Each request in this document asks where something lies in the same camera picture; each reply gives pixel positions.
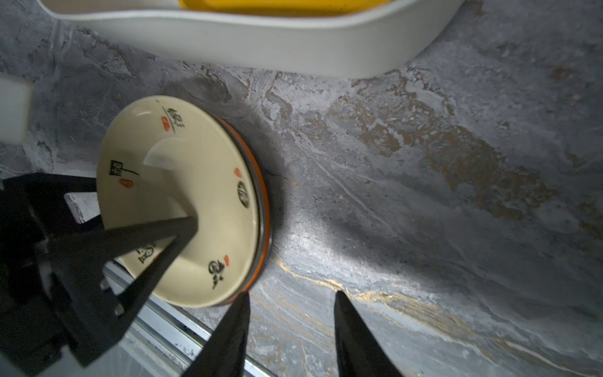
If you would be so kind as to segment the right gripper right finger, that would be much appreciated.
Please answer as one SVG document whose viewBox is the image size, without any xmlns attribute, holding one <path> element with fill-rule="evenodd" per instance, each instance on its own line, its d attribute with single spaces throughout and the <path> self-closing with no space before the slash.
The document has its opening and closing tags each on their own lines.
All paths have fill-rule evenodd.
<svg viewBox="0 0 603 377">
<path fill-rule="evenodd" d="M 343 291 L 336 293 L 334 301 L 334 334 L 340 376 L 403 375 Z"/>
</svg>

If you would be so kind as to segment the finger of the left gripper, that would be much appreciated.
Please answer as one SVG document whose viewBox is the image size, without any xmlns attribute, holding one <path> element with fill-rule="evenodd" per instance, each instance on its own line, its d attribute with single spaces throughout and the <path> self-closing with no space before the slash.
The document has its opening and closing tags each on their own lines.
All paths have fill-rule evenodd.
<svg viewBox="0 0 603 377">
<path fill-rule="evenodd" d="M 66 331 L 69 350 L 87 367 L 119 343 L 149 296 L 196 235 L 195 216 L 94 229 L 44 243 L 44 292 Z M 115 293 L 105 272 L 130 253 L 165 240 L 166 247 Z"/>
</svg>

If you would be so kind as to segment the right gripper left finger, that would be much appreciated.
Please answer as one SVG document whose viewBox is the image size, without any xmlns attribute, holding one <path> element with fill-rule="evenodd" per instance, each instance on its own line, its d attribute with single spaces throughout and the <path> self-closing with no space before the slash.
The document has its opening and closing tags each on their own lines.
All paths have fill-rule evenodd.
<svg viewBox="0 0 603 377">
<path fill-rule="evenodd" d="M 250 297 L 239 294 L 182 377 L 243 376 L 251 317 Z"/>
</svg>

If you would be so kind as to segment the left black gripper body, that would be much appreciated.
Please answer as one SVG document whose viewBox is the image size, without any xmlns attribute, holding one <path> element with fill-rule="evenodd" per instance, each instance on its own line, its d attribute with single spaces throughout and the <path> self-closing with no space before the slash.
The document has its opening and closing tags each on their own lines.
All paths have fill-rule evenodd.
<svg viewBox="0 0 603 377">
<path fill-rule="evenodd" d="M 26 376 L 61 359 L 68 333 L 53 310 L 35 247 L 52 237 L 91 230 L 78 223 L 68 193 L 93 193 L 95 178 L 33 173 L 1 182 L 1 353 Z"/>
</svg>

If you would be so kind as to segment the cream plate with characters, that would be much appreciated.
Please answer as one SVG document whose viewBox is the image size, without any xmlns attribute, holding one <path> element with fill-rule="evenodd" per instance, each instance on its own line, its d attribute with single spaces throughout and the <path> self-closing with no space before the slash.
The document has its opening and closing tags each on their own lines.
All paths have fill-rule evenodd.
<svg viewBox="0 0 603 377">
<path fill-rule="evenodd" d="M 154 291 L 170 304 L 219 306 L 254 262 L 260 222 L 245 159 L 212 114 L 182 99 L 145 97 L 114 118 L 100 149 L 97 199 L 107 229 L 198 219 Z"/>
</svg>

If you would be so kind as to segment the yellow dotted scalloped plate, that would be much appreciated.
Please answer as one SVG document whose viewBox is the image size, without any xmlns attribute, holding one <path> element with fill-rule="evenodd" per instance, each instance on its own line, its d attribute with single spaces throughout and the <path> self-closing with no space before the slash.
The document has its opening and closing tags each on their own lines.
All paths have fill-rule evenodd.
<svg viewBox="0 0 603 377">
<path fill-rule="evenodd" d="M 387 0 L 183 0 L 182 9 L 268 17 L 338 17 L 384 6 Z"/>
</svg>

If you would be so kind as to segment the white plastic bin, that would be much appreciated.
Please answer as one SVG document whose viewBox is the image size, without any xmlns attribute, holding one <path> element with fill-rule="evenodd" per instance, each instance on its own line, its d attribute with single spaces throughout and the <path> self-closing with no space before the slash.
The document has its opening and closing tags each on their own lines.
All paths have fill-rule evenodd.
<svg viewBox="0 0 603 377">
<path fill-rule="evenodd" d="M 182 9 L 176 1 L 43 1 L 70 21 L 179 61 L 363 79 L 402 67 L 442 33 L 459 1 L 395 1 L 340 17 Z"/>
</svg>

